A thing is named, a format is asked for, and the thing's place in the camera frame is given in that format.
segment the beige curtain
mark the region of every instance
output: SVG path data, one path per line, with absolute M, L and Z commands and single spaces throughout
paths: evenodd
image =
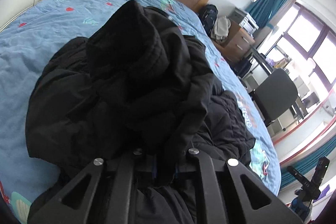
M 280 19 L 283 18 L 283 16 L 287 13 L 287 11 L 290 9 L 290 7 L 293 6 L 295 2 L 296 0 L 288 0 L 264 28 L 257 30 L 253 34 L 255 40 L 254 44 L 255 48 L 260 47 L 261 44 L 265 41 L 265 39 L 269 37 L 269 34 L 272 32 L 274 27 L 278 24 Z

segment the printer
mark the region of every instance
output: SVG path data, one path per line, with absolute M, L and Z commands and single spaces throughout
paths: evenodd
M 251 17 L 248 12 L 244 10 L 235 8 L 235 10 L 229 15 L 229 19 L 244 28 L 245 31 L 247 31 L 252 37 L 253 33 L 259 29 L 256 21 Z

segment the bed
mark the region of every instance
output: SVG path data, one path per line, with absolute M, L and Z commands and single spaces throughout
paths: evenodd
M 31 202 L 57 180 L 56 166 L 28 156 L 25 117 L 29 96 L 49 59 L 71 38 L 90 37 L 127 0 L 43 0 L 0 33 L 0 191 L 26 223 Z M 182 34 L 206 45 L 206 58 L 225 89 L 233 91 L 256 138 L 251 168 L 278 194 L 281 173 L 268 131 L 245 88 L 207 37 L 197 15 L 177 0 L 137 0 L 166 11 Z

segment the triangular cutout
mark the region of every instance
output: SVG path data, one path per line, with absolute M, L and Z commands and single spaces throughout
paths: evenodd
M 62 200 L 62 203 L 74 210 L 80 208 L 86 189 L 89 186 L 91 175 L 86 175 Z
M 241 182 L 244 185 L 251 206 L 254 210 L 258 210 L 266 205 L 271 204 L 271 200 L 266 194 L 252 182 L 247 175 L 241 175 Z

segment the gray chair backrest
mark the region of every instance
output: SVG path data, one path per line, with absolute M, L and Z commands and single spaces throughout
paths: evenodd
M 288 74 L 282 69 L 276 69 L 254 91 L 271 120 L 275 120 L 283 114 L 298 98 L 297 88 Z

